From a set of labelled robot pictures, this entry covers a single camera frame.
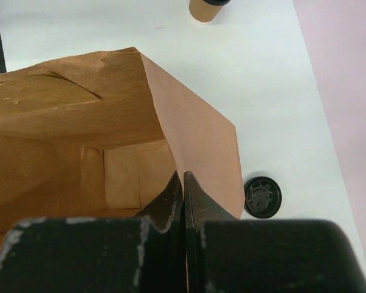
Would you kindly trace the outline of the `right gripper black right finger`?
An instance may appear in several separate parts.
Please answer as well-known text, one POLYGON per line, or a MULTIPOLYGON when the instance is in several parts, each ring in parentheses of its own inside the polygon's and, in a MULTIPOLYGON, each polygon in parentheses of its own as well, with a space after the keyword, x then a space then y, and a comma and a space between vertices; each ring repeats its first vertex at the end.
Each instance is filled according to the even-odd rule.
POLYGON ((184 175, 189 292, 366 292, 351 244, 327 220, 239 220, 184 175))

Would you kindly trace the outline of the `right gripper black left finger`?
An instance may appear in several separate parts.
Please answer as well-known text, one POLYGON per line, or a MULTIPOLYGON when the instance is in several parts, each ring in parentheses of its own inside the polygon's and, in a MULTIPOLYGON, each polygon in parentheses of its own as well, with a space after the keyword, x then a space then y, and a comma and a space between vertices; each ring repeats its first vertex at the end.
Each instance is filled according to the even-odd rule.
POLYGON ((177 278, 178 175, 132 217, 28 218, 0 249, 0 292, 168 292, 177 278))

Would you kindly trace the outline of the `brown paper bag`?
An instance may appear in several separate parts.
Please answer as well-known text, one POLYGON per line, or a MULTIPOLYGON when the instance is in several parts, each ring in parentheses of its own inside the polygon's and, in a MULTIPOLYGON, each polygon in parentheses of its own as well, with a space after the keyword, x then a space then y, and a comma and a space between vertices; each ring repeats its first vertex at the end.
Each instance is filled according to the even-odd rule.
POLYGON ((184 175, 234 218, 244 202, 235 126, 135 48, 0 74, 0 249, 28 218, 132 217, 184 175))

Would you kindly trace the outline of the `brown paper coffee cup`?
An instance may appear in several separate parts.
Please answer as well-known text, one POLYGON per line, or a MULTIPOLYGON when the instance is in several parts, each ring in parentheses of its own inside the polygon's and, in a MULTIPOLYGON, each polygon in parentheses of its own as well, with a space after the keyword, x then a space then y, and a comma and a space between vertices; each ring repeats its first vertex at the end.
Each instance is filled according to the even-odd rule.
POLYGON ((212 5, 203 0, 190 0, 188 6, 191 16, 202 23, 212 21, 222 8, 222 5, 212 5))

